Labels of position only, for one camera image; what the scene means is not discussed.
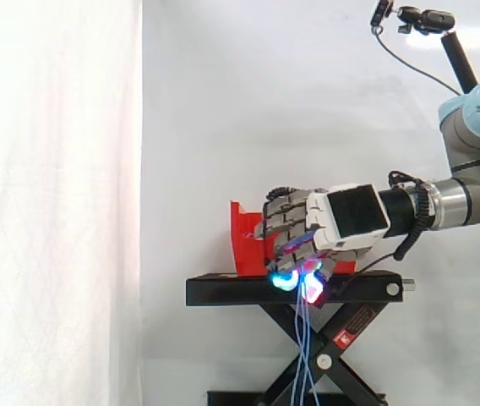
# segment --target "warning label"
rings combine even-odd
[[[375,316],[375,312],[369,306],[365,305],[360,308],[345,327],[335,335],[333,340],[335,345],[343,350],[349,348]]]

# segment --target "blue light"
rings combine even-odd
[[[298,271],[292,271],[290,275],[275,273],[270,280],[275,287],[290,292],[298,285]]]

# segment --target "scissor lift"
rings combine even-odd
[[[321,406],[388,405],[384,394],[374,392],[349,366],[342,355],[389,303],[403,301],[403,292],[414,282],[394,272],[334,275],[317,305],[339,304],[338,311],[318,331],[312,329],[310,367],[314,380],[327,375],[343,393],[322,393]],[[258,305],[296,342],[296,291],[274,288],[266,277],[238,277],[234,274],[206,274],[186,282],[187,306]],[[297,356],[264,393],[208,391],[208,406],[290,406]],[[310,393],[297,390],[297,401],[315,406]]]

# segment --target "bolt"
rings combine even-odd
[[[389,283],[386,286],[386,293],[388,293],[390,296],[396,296],[400,292],[400,287],[398,286],[397,283]]]
[[[332,358],[328,354],[321,354],[317,357],[317,366],[321,370],[329,370],[332,366]]]

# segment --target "blue wire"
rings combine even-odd
[[[306,301],[302,300],[302,291],[304,292],[304,295],[305,295],[306,286],[303,281],[303,278],[301,278],[297,288],[297,303],[296,303],[297,308],[296,308],[296,314],[294,318],[294,327],[295,327],[295,333],[297,336],[298,347],[300,348],[300,355],[297,363],[297,373],[295,375],[293,386],[292,386],[291,406],[295,406],[294,401],[296,400],[295,397],[297,393],[298,379],[300,378],[301,364],[305,365],[305,369],[304,369],[302,395],[300,397],[300,406],[303,406],[303,402],[304,402],[303,394],[306,388],[306,380],[307,380],[306,378],[309,379],[309,383],[314,391],[315,404],[316,406],[320,406],[319,398],[317,397],[317,391],[315,389],[314,377],[311,372],[311,368],[309,368],[309,348],[310,348],[309,337],[311,336],[311,327],[309,325],[308,304]],[[298,325],[298,317],[300,315],[302,315],[302,318],[303,318],[302,337],[300,337],[300,328]]]
[[[305,280],[302,283],[301,290],[304,293],[304,297],[306,297],[306,283]],[[309,330],[311,330],[308,321],[308,305],[306,304],[306,301],[302,301],[302,320],[303,320],[303,336],[304,336],[304,346],[302,348],[303,351],[303,363],[304,363],[304,378],[302,382],[302,397],[300,398],[300,406],[304,406],[304,395],[306,394],[306,384],[308,383],[308,373],[310,373],[309,370]]]
[[[304,362],[305,362],[305,370],[308,372],[308,377],[309,377],[309,383],[311,384],[311,388],[314,393],[314,400],[316,406],[320,406],[319,404],[319,397],[317,396],[317,389],[315,388],[315,381],[314,381],[314,376],[312,374],[311,368],[309,367],[309,350],[310,350],[310,344],[311,344],[311,326],[309,323],[309,306],[308,302],[304,301],[304,323],[306,325],[306,330],[307,330],[307,337],[306,337],[306,342],[308,343],[306,346],[306,352],[304,356]]]
[[[294,330],[295,330],[295,333],[297,335],[297,343],[298,343],[298,347],[300,348],[300,354],[298,355],[297,373],[295,374],[294,381],[292,382],[291,406],[295,406],[294,401],[296,400],[295,397],[296,397],[296,394],[297,394],[298,378],[300,377],[300,368],[301,368],[302,362],[303,362],[302,353],[303,353],[304,343],[303,343],[303,337],[300,338],[300,327],[298,326],[299,311],[300,311],[300,309],[302,309],[300,307],[300,305],[302,303],[302,291],[301,291],[300,286],[302,286],[302,285],[299,284],[298,287],[297,287],[297,303],[296,303],[296,310],[295,310],[295,315],[294,315]]]

